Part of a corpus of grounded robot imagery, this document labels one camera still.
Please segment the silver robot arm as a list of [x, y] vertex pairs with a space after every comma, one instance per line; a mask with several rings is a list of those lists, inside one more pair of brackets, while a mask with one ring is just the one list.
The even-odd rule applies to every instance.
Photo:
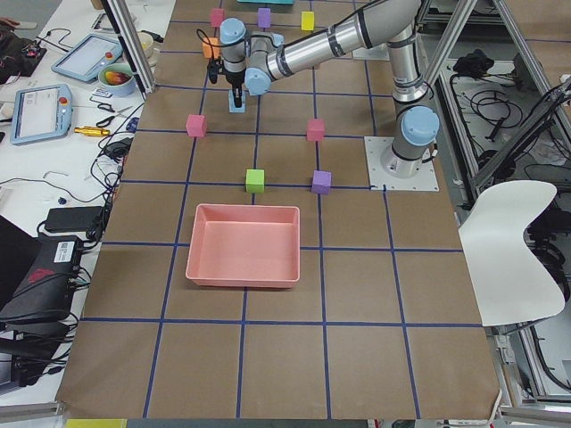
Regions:
[[219, 55], [210, 58], [207, 74], [231, 85], [231, 106], [243, 104], [243, 93], [266, 94], [273, 82], [288, 78], [357, 49], [386, 45], [393, 74], [396, 131], [380, 156], [392, 177], [414, 177], [440, 127], [436, 113], [422, 105], [429, 85], [417, 65], [414, 19], [418, 1], [372, 1], [341, 21], [291, 43], [274, 33], [250, 32], [242, 21], [222, 21]]

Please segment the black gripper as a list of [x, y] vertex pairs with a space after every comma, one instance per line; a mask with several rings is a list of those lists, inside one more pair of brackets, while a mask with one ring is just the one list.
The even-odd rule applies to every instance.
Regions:
[[226, 80], [233, 87], [232, 88], [232, 104], [235, 107], [243, 106], [243, 91], [242, 85], [244, 84], [244, 72], [242, 70], [238, 72], [226, 71]]

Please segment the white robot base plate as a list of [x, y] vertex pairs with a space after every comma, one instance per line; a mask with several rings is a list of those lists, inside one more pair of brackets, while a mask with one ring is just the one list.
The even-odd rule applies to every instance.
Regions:
[[391, 136], [365, 136], [369, 188], [374, 191], [439, 192], [434, 158], [427, 147], [420, 159], [403, 160]]

